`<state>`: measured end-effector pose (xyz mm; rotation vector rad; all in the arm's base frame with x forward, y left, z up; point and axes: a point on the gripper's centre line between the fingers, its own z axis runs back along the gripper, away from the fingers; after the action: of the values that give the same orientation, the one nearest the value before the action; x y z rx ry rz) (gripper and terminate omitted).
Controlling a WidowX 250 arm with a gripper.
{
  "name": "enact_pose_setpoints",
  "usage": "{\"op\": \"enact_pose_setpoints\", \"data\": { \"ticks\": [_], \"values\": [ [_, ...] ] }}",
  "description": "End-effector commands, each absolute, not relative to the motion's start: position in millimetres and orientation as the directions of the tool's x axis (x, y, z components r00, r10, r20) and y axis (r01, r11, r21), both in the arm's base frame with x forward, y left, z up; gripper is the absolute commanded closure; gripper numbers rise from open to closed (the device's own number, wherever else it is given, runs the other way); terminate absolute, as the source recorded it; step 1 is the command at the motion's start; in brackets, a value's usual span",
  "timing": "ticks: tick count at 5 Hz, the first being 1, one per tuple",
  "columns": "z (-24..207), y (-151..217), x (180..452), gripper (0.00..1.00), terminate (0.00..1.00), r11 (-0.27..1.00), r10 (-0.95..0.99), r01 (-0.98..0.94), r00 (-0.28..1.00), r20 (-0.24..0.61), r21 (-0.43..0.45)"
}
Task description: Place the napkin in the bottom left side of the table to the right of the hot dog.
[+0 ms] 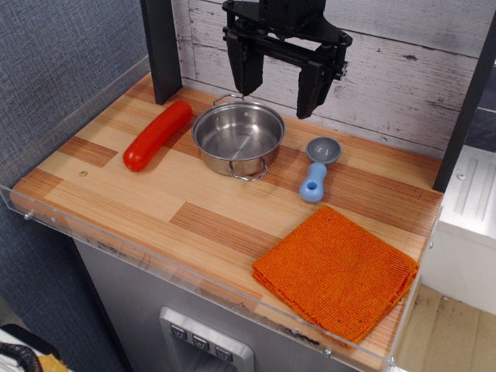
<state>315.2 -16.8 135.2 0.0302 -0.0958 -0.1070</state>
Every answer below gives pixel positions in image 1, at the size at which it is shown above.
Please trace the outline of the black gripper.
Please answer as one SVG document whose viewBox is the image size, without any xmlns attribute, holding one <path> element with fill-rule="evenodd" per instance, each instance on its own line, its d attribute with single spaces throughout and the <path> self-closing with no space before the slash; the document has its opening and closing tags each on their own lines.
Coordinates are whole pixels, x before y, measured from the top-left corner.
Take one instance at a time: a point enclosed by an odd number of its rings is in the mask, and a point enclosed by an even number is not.
<svg viewBox="0 0 496 372">
<path fill-rule="evenodd" d="M 311 116 L 324 103 L 333 79 L 343 76 L 346 49 L 353 42 L 325 18 L 325 6 L 324 1 L 223 2 L 224 40 L 237 91 L 250 95 L 262 85 L 265 55 L 303 66 L 297 117 Z"/>
</svg>

